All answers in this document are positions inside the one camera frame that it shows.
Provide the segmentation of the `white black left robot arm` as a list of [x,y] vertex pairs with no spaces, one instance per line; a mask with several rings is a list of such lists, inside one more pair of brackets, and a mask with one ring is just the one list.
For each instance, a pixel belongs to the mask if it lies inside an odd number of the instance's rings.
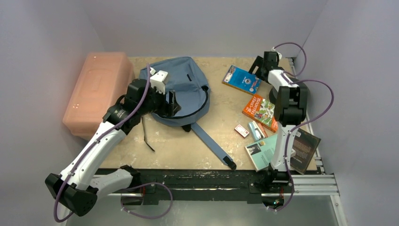
[[116,191],[144,192],[154,182],[141,182],[141,174],[124,165],[108,175],[94,178],[102,162],[132,128],[139,124],[143,115],[164,113],[174,116],[180,109],[174,90],[166,92],[163,82],[150,79],[134,79],[127,93],[120,96],[103,117],[97,131],[80,154],[59,174],[50,173],[45,184],[55,199],[53,216],[58,218],[58,205],[62,204],[70,215],[86,215],[96,201]]

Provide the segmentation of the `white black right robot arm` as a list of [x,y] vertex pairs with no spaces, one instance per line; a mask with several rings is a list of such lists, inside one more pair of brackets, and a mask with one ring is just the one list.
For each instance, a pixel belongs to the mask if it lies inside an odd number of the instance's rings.
[[267,167],[262,183],[271,192],[277,191],[290,178],[290,160],[294,137],[306,118],[308,88],[298,79],[288,76],[279,66],[280,53],[265,51],[257,56],[249,69],[250,73],[272,85],[275,96],[274,118],[278,124],[277,141],[271,163]]

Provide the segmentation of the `orange treehouse book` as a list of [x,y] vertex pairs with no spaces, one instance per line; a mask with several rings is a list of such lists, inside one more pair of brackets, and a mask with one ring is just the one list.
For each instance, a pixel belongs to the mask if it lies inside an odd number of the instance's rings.
[[274,118],[274,110],[275,104],[258,94],[254,94],[243,108],[242,113],[276,133],[278,124]]

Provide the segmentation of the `blue paperback book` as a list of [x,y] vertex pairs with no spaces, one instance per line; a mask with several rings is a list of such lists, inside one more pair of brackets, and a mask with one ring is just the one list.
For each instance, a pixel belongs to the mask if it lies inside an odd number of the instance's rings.
[[222,79],[222,84],[254,95],[261,84],[261,80],[259,80],[259,78],[257,78],[254,74],[231,65],[226,75]]

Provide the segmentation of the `blue grey backpack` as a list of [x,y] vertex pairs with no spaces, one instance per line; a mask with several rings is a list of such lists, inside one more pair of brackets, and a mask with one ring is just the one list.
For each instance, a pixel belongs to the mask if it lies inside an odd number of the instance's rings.
[[150,68],[152,75],[160,71],[168,73],[166,91],[175,91],[181,106],[174,116],[152,113],[154,120],[169,127],[181,127],[185,132],[193,131],[224,165],[235,170],[237,165],[232,157],[197,123],[209,111],[211,88],[196,62],[189,56],[182,56],[152,63]]

